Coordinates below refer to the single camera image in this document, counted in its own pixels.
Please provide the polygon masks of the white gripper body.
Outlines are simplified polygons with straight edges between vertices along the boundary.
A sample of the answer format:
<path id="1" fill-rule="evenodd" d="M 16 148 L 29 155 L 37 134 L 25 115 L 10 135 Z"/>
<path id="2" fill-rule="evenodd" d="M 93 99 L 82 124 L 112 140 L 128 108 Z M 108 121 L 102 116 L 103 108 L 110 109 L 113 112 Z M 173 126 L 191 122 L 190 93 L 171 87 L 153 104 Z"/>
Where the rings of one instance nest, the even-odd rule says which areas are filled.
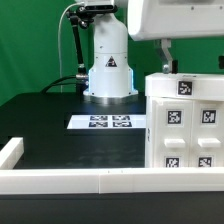
<path id="1" fill-rule="evenodd" d="M 224 0 L 129 0 L 135 41 L 224 35 Z"/>

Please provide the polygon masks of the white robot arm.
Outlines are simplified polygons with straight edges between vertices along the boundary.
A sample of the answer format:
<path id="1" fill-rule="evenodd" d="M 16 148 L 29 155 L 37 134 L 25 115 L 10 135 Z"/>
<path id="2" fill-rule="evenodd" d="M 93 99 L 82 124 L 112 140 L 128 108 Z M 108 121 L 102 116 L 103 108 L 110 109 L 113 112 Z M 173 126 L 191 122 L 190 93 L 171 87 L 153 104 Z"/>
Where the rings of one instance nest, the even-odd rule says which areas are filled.
<path id="1" fill-rule="evenodd" d="M 128 39 L 154 40 L 163 72 L 174 69 L 171 41 L 224 35 L 224 0 L 75 0 L 80 25 L 93 26 L 94 64 L 86 99 L 103 104 L 137 96 Z"/>

